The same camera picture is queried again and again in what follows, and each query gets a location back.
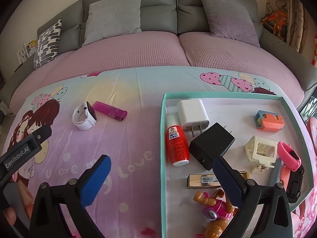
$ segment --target human hand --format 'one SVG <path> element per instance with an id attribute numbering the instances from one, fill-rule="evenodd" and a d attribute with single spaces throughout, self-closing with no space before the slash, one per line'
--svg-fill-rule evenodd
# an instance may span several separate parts
<path id="1" fill-rule="evenodd" d="M 26 212 L 26 215 L 29 219 L 31 219 L 32 210 L 33 210 L 33 202 L 34 198 L 32 194 L 29 192 L 27 187 L 23 184 L 23 182 L 18 181 L 18 188 L 19 193 L 21 197 L 21 201 L 24 207 L 24 210 Z M 16 213 L 14 212 L 14 209 L 9 207 L 2 211 L 5 218 L 7 219 L 8 223 L 13 226 L 16 221 Z"/>

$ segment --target black charger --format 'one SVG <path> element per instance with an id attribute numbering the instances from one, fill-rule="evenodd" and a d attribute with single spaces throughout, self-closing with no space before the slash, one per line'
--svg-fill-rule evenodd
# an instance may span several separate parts
<path id="1" fill-rule="evenodd" d="M 234 141 L 234 136 L 216 122 L 191 141 L 189 152 L 209 171 L 212 169 L 212 160 L 223 156 Z"/>

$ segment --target power adapter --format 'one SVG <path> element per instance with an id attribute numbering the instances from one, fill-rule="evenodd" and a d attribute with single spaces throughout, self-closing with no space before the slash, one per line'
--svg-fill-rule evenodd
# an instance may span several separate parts
<path id="1" fill-rule="evenodd" d="M 206 169 L 212 169 L 212 160 L 223 156 L 230 148 L 235 138 L 219 123 L 215 123 L 189 145 L 189 152 Z"/>
<path id="2" fill-rule="evenodd" d="M 180 126 L 183 132 L 206 129 L 209 125 L 209 118 L 201 99 L 180 100 L 177 103 Z"/>

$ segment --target black and white patterned pillow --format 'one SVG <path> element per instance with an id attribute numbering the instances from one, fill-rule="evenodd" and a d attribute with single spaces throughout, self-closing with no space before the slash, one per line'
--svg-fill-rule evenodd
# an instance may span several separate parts
<path id="1" fill-rule="evenodd" d="M 34 54 L 34 69 L 57 57 L 59 37 L 61 34 L 61 20 L 39 35 Z"/>

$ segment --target purple lighter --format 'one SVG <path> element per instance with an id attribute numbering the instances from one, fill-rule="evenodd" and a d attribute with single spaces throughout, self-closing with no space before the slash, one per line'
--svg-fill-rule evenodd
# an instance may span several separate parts
<path id="1" fill-rule="evenodd" d="M 94 103 L 93 108 L 94 110 L 101 112 L 119 121 L 123 121 L 128 114 L 127 111 L 121 110 L 119 108 L 107 105 L 99 101 L 96 101 Z"/>

